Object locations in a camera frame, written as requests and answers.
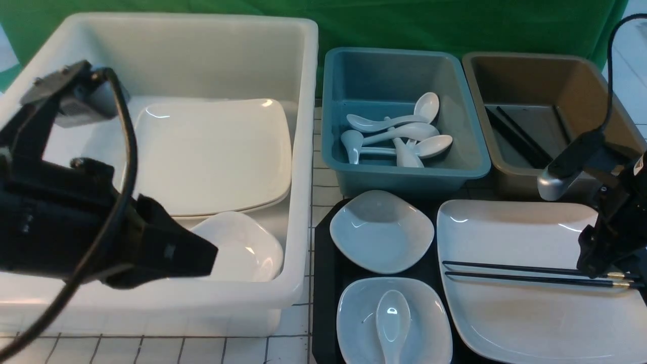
brown plastic bin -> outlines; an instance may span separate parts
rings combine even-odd
[[[552,54],[473,52],[463,57],[463,67],[495,167],[497,195],[540,199],[537,175],[541,170],[532,168],[493,130],[486,108],[494,111],[502,107],[555,158],[569,139],[602,122],[607,98],[605,79],[595,65],[583,58]],[[617,98],[605,135],[609,142],[638,152],[647,146]],[[584,202],[598,186],[595,179],[582,174],[564,199]]]

black tray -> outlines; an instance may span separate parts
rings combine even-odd
[[[356,266],[337,249],[330,237],[330,221],[350,199],[345,199],[333,207],[314,231],[314,305],[313,305],[313,355],[318,364],[344,364],[342,353],[337,343],[336,318],[337,304],[342,292],[356,280],[380,277],[377,273]],[[438,208],[443,201],[408,201],[427,215],[435,226]],[[438,265],[438,248],[434,236],[432,246],[413,267],[392,275],[421,280],[431,286],[443,301],[449,322],[452,327],[454,356],[452,363],[497,363],[482,358],[471,351],[456,331],[451,318],[447,299],[441,282]]]

teal plastic bin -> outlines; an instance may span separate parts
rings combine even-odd
[[[416,100],[432,91],[441,107],[434,123],[454,143],[425,168],[395,165],[394,157],[361,155],[348,163],[340,136],[351,127],[347,114],[371,120],[411,115]],[[448,53],[395,49],[337,48],[325,57],[322,157],[337,173],[342,194],[385,190],[407,198],[447,198],[466,180],[485,176],[490,157],[459,60]],[[393,147],[391,141],[375,146]]]

table surface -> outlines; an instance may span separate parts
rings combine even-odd
[[[647,3],[631,0],[627,14],[647,11]],[[636,6],[645,9],[636,10]],[[643,39],[633,40],[634,46],[619,43],[615,48],[614,87],[638,129],[647,136],[647,67],[636,69],[625,60],[627,49],[647,49],[647,30]],[[640,59],[629,55],[628,58]],[[321,108],[315,109],[313,135],[313,187],[310,228],[310,254],[307,257],[304,291],[301,299],[283,311],[276,334],[270,337],[69,337],[51,336],[36,340],[26,350],[9,361],[10,364],[121,364],[121,363],[220,363],[220,364],[316,364],[311,354],[312,282],[314,229],[319,221],[339,202],[340,194],[335,173],[328,169],[321,156]],[[497,199],[492,191],[492,180],[470,181],[452,198]],[[8,344],[17,333],[0,334],[0,347]]]

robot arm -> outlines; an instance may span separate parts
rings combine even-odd
[[[116,116],[99,74],[83,61],[37,80],[0,130],[0,271],[67,280],[115,204],[112,166],[77,158],[66,168],[42,160],[55,122],[73,127]],[[85,282],[127,289],[209,275],[217,254],[145,196],[131,199],[115,236]]]
[[[647,153],[605,142],[598,128],[575,139],[537,179],[540,195],[547,201],[561,198],[582,173],[602,183],[595,192],[598,218],[579,236],[577,268],[598,277],[612,266],[625,266],[647,246]],[[624,169],[618,176],[611,172]]]

